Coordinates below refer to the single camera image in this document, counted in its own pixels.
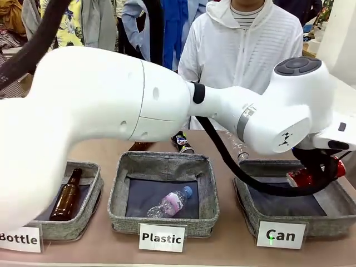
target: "black cable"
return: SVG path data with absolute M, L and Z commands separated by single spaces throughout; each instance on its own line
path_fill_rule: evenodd
M 71 0 L 50 0 L 33 37 L 0 67 L 0 91 L 36 68 L 48 51 Z
M 307 186 L 307 187 L 280 187 L 274 186 L 271 184 L 266 184 L 264 182 L 257 181 L 253 179 L 251 176 L 246 174 L 233 160 L 230 156 L 227 148 L 225 147 L 223 141 L 221 140 L 220 136 L 217 134 L 216 130 L 214 129 L 213 125 L 209 121 L 208 118 L 205 117 L 196 117 L 200 124 L 203 126 L 206 133 L 209 135 L 213 143 L 215 144 L 216 148 L 219 150 L 219 153 L 224 160 L 224 163 L 230 168 L 230 170 L 244 183 L 251 186 L 252 188 L 267 193 L 269 195 L 275 196 L 287 196 L 287 197 L 294 197 L 294 196 L 307 196 L 312 195 L 316 192 L 321 191 L 325 187 L 327 187 L 332 181 L 336 178 L 335 171 L 331 170 L 330 168 L 333 162 L 329 162 L 329 164 L 325 164 L 325 171 L 323 172 L 321 167 L 308 169 L 313 176 L 323 177 L 316 185 Z
M 342 160 L 344 157 L 346 157 L 350 153 L 351 153 L 351 151 L 347 151 L 346 153 L 342 154 L 342 156 L 339 158 L 339 160 Z

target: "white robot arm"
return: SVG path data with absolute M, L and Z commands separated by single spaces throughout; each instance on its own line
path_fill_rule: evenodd
M 71 147 L 86 139 L 165 141 L 188 116 L 201 116 L 263 155 L 295 146 L 355 150 L 355 123 L 333 112 L 334 89 L 324 64 L 307 58 L 276 66 L 258 95 L 195 85 L 109 51 L 54 50 L 26 98 L 0 101 L 0 231 L 29 223 L 52 202 Z

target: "plastic sign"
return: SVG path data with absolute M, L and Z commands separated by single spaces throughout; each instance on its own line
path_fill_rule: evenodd
M 183 252 L 184 227 L 141 224 L 139 249 Z
M 39 228 L 21 227 L 15 231 L 0 232 L 0 248 L 41 253 Z
M 305 226 L 305 224 L 261 221 L 257 246 L 300 249 L 304 239 Z

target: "brown table surface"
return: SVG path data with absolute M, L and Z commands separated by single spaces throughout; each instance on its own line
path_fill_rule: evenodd
M 258 248 L 237 207 L 233 174 L 225 166 L 217 149 L 205 132 L 189 131 L 189 143 L 197 153 L 208 156 L 214 166 L 219 192 L 220 217 L 212 237 L 187 239 L 183 253 L 139 250 L 136 235 L 118 234 L 111 230 L 107 214 L 108 195 L 120 155 L 132 142 L 117 140 L 89 140 L 78 144 L 71 159 L 91 161 L 101 165 L 105 181 L 98 210 L 81 240 L 46 245 L 43 254 L 0 251 L 0 260 L 41 263 L 110 263 L 110 264 L 178 264 L 178 265 L 234 265 L 234 266 L 346 266 L 356 264 L 356 228 L 349 236 L 337 240 L 308 240 L 301 250 Z M 157 143 L 152 151 L 172 151 L 167 143 Z M 291 158 L 290 154 L 280 158 Z M 356 195 L 353 188 L 350 192 Z

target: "brown glass bottle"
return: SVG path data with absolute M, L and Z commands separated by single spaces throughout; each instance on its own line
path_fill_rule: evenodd
M 51 212 L 50 221 L 70 221 L 73 219 L 73 211 L 78 205 L 79 181 L 82 176 L 82 169 L 73 170 L 67 184 L 64 185 L 56 204 Z
M 135 142 L 129 151 L 147 151 L 154 143 Z

